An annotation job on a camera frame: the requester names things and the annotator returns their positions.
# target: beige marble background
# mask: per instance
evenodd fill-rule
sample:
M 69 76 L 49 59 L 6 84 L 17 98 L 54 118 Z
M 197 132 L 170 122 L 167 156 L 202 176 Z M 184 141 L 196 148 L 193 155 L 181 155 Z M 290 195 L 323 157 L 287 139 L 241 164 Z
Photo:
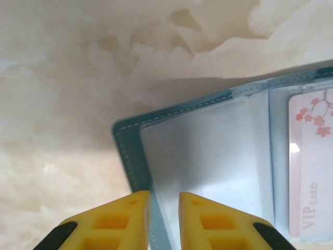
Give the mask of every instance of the beige marble background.
M 119 118 L 333 59 L 333 1 L 0 1 L 0 249 L 130 192 Z M 332 249 L 330 243 L 299 249 Z

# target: white card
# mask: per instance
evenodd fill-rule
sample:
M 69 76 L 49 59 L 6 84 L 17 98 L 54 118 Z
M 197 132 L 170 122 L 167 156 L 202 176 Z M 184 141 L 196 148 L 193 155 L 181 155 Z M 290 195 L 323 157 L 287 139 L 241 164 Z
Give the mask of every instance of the white card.
M 289 101 L 292 237 L 333 235 L 333 89 Z

